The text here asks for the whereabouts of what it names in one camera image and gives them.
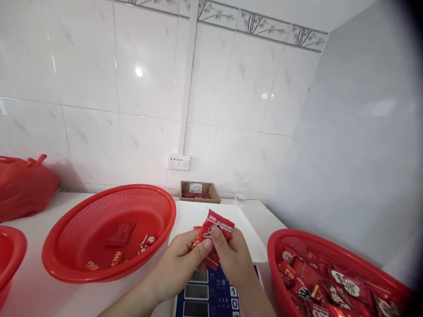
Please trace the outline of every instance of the wall socket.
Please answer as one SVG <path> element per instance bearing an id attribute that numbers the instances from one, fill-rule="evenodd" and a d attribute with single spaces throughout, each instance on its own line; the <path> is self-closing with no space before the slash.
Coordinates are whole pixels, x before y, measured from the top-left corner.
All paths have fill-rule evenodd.
<path id="1" fill-rule="evenodd" d="M 189 170 L 191 166 L 191 156 L 169 154 L 169 169 L 170 170 Z"/>

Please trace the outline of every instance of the white wall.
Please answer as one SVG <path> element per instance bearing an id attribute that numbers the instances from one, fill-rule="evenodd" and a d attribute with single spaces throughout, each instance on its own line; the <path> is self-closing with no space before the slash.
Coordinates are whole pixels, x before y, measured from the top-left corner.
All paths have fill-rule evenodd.
<path id="1" fill-rule="evenodd" d="M 287 226 L 410 284 L 423 206 L 423 98 L 406 18 L 381 0 L 330 34 L 268 206 Z"/>
<path id="2" fill-rule="evenodd" d="M 266 201 L 327 34 L 296 43 L 294 20 L 257 17 L 248 28 L 250 13 L 200 3 L 189 172 L 167 169 L 181 117 L 185 0 L 1 1 L 0 155 L 46 153 L 62 186 L 82 192 L 149 183 L 176 195 L 189 180 L 233 197 L 247 172 L 249 197 Z"/>

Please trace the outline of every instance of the hand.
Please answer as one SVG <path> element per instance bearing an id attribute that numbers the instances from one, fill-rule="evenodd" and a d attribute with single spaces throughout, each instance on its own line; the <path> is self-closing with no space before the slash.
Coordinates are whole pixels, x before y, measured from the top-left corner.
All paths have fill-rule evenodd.
<path id="1" fill-rule="evenodd" d="M 213 243 L 210 239 L 206 239 L 191 250 L 199 232 L 198 229 L 177 235 L 159 263 L 143 281 L 150 286 L 159 302 L 172 299 L 179 294 L 199 265 L 201 271 L 206 269 L 203 260 L 210 253 Z"/>
<path id="2" fill-rule="evenodd" d="M 217 227 L 212 227 L 211 239 L 220 257 L 222 270 L 236 289 L 248 288 L 251 283 L 259 282 L 247 243 L 240 230 L 234 228 L 226 242 L 222 231 Z"/>

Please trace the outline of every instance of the red plastic basket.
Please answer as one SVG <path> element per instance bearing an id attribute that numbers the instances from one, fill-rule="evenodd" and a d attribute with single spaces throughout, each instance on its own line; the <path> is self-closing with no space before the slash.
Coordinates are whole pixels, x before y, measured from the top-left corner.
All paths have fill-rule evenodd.
<path id="1" fill-rule="evenodd" d="M 43 246 L 44 267 L 53 277 L 68 283 L 120 279 L 152 257 L 171 232 L 175 217 L 174 199 L 159 187 L 134 184 L 108 189 L 79 203 L 54 225 Z M 128 244 L 105 246 L 118 224 L 127 221 L 136 222 Z M 156 242 L 137 255 L 147 234 L 156 237 Z M 110 267 L 120 250 L 121 264 Z M 89 261 L 100 269 L 84 270 Z"/>
<path id="2" fill-rule="evenodd" d="M 343 265 L 352 273 L 390 291 L 402 303 L 405 303 L 411 295 L 409 288 L 339 245 L 308 232 L 281 229 L 274 232 L 267 243 L 267 256 L 272 272 L 272 288 L 281 316 L 302 317 L 285 287 L 277 266 L 282 261 L 284 244 L 293 248 L 303 257 L 306 255 L 306 249 L 316 254 L 322 254 L 334 264 Z"/>
<path id="3" fill-rule="evenodd" d="M 18 229 L 0 226 L 0 311 L 12 286 L 12 278 L 26 253 L 26 238 Z"/>

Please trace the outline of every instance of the digital display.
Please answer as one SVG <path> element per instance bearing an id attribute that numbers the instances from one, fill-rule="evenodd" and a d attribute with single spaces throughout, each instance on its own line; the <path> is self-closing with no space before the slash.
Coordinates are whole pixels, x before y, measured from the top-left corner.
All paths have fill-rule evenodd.
<path id="1" fill-rule="evenodd" d="M 185 286 L 185 299 L 208 299 L 208 286 L 187 284 Z"/>
<path id="2" fill-rule="evenodd" d="M 191 275 L 190 282 L 208 283 L 208 271 L 206 274 L 201 273 L 199 270 L 195 270 Z"/>
<path id="3" fill-rule="evenodd" d="M 208 317 L 208 303 L 184 302 L 184 317 Z"/>

